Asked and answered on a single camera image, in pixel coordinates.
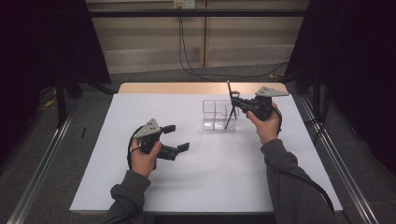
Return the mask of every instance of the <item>white wall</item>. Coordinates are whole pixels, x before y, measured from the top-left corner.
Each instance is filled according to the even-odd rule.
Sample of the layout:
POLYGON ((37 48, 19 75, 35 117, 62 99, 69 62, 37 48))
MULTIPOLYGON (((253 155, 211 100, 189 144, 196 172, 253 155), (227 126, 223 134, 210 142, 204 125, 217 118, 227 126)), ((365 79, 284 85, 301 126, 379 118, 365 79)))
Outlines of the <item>white wall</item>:
MULTIPOLYGON (((89 9, 173 8, 173 1, 163 0, 87 0, 87 4, 89 9)), ((210 9, 305 9, 307 4, 308 0, 196 1, 197 8, 210 9)), ((178 18, 92 20, 110 74, 181 68, 178 18)), ((182 20, 189 61, 199 67, 288 61, 303 18, 182 20)))

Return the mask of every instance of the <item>white table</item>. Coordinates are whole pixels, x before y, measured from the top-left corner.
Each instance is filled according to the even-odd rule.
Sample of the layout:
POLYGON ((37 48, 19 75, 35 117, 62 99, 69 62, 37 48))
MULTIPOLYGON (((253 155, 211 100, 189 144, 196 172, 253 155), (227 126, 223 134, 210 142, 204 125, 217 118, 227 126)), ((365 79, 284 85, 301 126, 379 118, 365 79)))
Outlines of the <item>white table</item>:
MULTIPOLYGON (((254 97, 252 93, 260 86, 262 83, 232 83, 233 91, 241 91, 245 99, 254 97)), ((120 91, 126 93, 113 98, 71 211, 106 212, 114 202, 110 189, 121 182, 128 169, 126 155, 132 133, 155 118, 160 126, 177 126, 175 132, 161 136, 165 145, 176 147, 190 142, 190 149, 175 161, 157 160, 157 169, 149 178, 151 186, 145 193, 147 213, 273 212, 261 143, 246 115, 241 113, 234 131, 203 130, 202 101, 228 100, 225 83, 134 83, 120 91)), ((300 166, 327 191, 335 210, 342 210, 292 97, 273 99, 283 115, 279 138, 297 156, 300 166)))

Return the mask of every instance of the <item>black cable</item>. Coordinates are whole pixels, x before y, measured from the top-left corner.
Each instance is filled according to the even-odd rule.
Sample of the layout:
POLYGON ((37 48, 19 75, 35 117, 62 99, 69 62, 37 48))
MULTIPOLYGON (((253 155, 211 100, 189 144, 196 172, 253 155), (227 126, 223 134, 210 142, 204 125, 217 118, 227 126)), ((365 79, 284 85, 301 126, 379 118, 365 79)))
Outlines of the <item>black cable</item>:
POLYGON ((142 208, 142 207, 137 207, 136 210, 134 210, 134 211, 132 211, 132 212, 130 212, 130 213, 128 213, 128 214, 125 214, 125 215, 122 216, 122 217, 116 217, 116 218, 114 218, 114 219, 112 219, 112 220, 109 220, 108 222, 105 222, 104 224, 116 224, 116 223, 120 223, 120 222, 126 220, 128 217, 132 217, 132 216, 134 216, 134 215, 136 215, 136 214, 139 214, 139 213, 141 213, 141 212, 143 212, 143 208, 142 208))
POLYGON ((280 133, 281 126, 282 126, 282 114, 280 113, 280 110, 277 107, 273 106, 274 111, 277 113, 277 116, 279 117, 279 125, 277 127, 277 133, 280 133))
POLYGON ((305 122, 304 122, 305 128, 311 127, 311 125, 314 124, 315 122, 317 122, 316 119, 311 119, 311 120, 309 120, 309 121, 305 121, 305 122))
POLYGON ((183 19, 182 19, 181 17, 178 18, 178 24, 179 24, 179 26, 178 26, 178 28, 179 28, 179 49, 178 49, 178 58, 179 58, 180 65, 181 65, 181 67, 183 68, 183 70, 184 70, 186 73, 190 74, 190 75, 195 75, 195 76, 198 76, 198 77, 200 77, 200 78, 203 78, 203 79, 206 79, 206 80, 209 80, 209 81, 212 81, 212 82, 216 82, 216 81, 213 80, 213 79, 207 78, 207 77, 265 77, 265 76, 268 76, 268 75, 273 74, 276 70, 278 70, 279 68, 281 68, 282 65, 289 63, 289 62, 276 63, 276 64, 274 64, 273 70, 272 70, 272 71, 267 72, 267 73, 264 73, 264 74, 255 75, 255 76, 238 76, 238 75, 223 75, 223 74, 210 74, 210 73, 198 74, 198 73, 191 67, 190 62, 189 62, 189 57, 188 57, 187 51, 186 51, 186 44, 185 44, 185 41, 184 41, 184 26, 183 26, 183 19), (184 54, 185 54, 185 57, 186 57, 186 60, 187 60, 187 64, 188 64, 188 66, 189 66, 191 72, 188 71, 188 70, 184 67, 184 65, 183 65, 183 63, 182 63, 182 61, 181 61, 181 53, 180 53, 180 52, 181 52, 181 44, 182 44, 182 43, 183 43, 183 49, 184 49, 184 54))
POLYGON ((327 112, 329 111, 329 104, 330 104, 329 91, 327 90, 327 88, 325 88, 323 106, 322 106, 320 114, 319 114, 321 123, 319 124, 319 129, 318 129, 318 132, 317 132, 317 134, 315 136, 315 139, 314 139, 314 145, 317 143, 317 139, 318 139, 319 134, 323 131, 324 122, 326 121, 327 112))
POLYGON ((346 212, 344 210, 341 211, 341 213, 344 215, 344 217, 346 218, 347 223, 352 224, 352 222, 350 221, 349 217, 347 216, 346 212))
POLYGON ((265 159, 265 164, 267 165, 268 169, 273 170, 273 171, 278 171, 284 175, 290 175, 293 177, 296 177, 298 179, 303 180, 305 183, 311 185, 312 187, 314 187, 315 189, 317 189, 319 191, 319 193, 323 196, 324 200, 326 201, 326 204, 330 207, 330 209, 332 210, 332 212, 334 213, 334 207, 332 205, 332 200, 330 199, 329 195, 327 194, 326 190, 324 190, 319 184, 317 184, 315 181, 313 181, 310 178, 307 178, 303 175, 299 175, 293 172, 289 172, 289 171, 285 171, 282 170, 276 166, 274 166, 273 164, 271 164, 267 159, 265 159))
POLYGON ((305 70, 306 70, 305 67, 300 67, 297 71, 289 73, 286 76, 283 76, 278 82, 283 84, 291 82, 295 80, 305 70))
POLYGON ((289 62, 285 62, 285 63, 276 63, 276 64, 274 64, 274 66, 273 66, 273 71, 274 71, 274 73, 273 73, 273 78, 272 78, 271 82, 275 82, 275 79, 276 79, 275 71, 276 71, 277 69, 279 69, 280 67, 282 67, 282 65, 287 64, 287 63, 289 63, 289 62))
POLYGON ((136 133, 139 132, 140 129, 143 128, 143 126, 144 126, 144 125, 140 126, 138 129, 136 129, 136 131, 134 131, 134 133, 132 134, 131 138, 129 139, 128 154, 127 154, 127 157, 126 157, 126 160, 128 161, 129 170, 132 170, 132 159, 131 159, 131 154, 132 154, 132 152, 133 152, 134 150, 136 150, 136 149, 139 148, 139 147, 137 147, 137 148, 134 148, 134 149, 131 150, 132 141, 134 140, 134 136, 136 135, 136 133))
POLYGON ((180 62, 181 67, 183 68, 183 70, 184 70, 186 73, 188 73, 188 74, 190 74, 190 75, 198 76, 198 77, 203 78, 203 79, 206 79, 206 80, 208 80, 208 81, 216 82, 215 80, 212 80, 212 79, 210 79, 210 78, 202 77, 201 75, 198 75, 198 74, 191 68, 190 62, 189 62, 189 57, 187 56, 186 44, 185 44, 185 41, 184 41, 184 31, 183 31, 183 30, 184 30, 184 28, 183 28, 183 20, 181 19, 181 17, 179 17, 179 18, 178 18, 178 32, 179 32, 179 39, 178 39, 178 60, 179 60, 179 62, 180 62), (188 70, 184 67, 183 62, 181 61, 181 43, 183 43, 183 49, 184 49, 184 54, 185 54, 185 57, 186 57, 186 60, 187 60, 187 64, 189 65, 190 70, 191 70, 192 72, 188 71, 188 70))

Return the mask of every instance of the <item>sleeve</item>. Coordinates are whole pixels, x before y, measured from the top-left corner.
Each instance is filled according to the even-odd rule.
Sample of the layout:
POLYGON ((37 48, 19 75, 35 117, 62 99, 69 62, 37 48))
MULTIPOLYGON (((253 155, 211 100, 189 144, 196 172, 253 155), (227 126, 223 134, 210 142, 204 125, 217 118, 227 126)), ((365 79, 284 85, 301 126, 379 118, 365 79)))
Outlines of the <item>sleeve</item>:
POLYGON ((149 185, 147 178, 127 171, 121 184, 115 185, 110 191, 115 202, 107 211, 103 223, 143 223, 144 192, 149 185))
POLYGON ((335 223, 335 216, 317 189, 303 180, 270 169, 268 163, 278 169, 310 177, 298 166, 297 158, 288 152, 280 139, 268 142, 261 148, 267 163, 267 181, 276 222, 335 223))

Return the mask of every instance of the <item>acrylic organizer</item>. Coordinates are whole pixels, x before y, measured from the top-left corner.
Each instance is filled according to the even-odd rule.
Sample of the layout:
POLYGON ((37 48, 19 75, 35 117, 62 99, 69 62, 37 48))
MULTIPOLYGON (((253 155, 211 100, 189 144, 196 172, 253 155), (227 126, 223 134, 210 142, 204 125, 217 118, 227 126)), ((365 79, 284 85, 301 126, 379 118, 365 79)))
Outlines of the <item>acrylic organizer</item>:
MULTIPOLYGON (((230 100, 204 100, 202 103, 204 112, 204 130, 226 130, 227 121, 230 117, 233 105, 230 100)), ((238 107, 235 108, 236 116, 239 116, 238 107)), ((231 117, 227 130, 235 130, 235 115, 231 117)))

